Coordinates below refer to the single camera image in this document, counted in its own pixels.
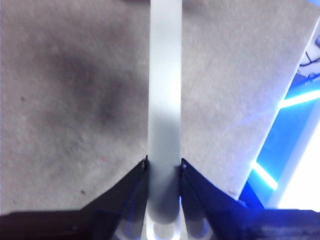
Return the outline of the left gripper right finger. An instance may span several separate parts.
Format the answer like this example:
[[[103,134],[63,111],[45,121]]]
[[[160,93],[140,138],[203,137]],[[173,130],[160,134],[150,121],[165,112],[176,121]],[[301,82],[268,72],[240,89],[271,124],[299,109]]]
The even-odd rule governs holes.
[[[320,214],[265,208],[249,184],[235,200],[186,159],[181,160],[180,199],[192,240],[318,240]]]

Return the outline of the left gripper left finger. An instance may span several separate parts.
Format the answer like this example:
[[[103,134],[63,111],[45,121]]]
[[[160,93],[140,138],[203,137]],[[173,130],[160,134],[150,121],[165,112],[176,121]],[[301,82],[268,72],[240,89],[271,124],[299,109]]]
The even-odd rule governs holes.
[[[113,187],[79,209],[16,211],[1,215],[2,240],[139,240],[149,183],[141,160]]]

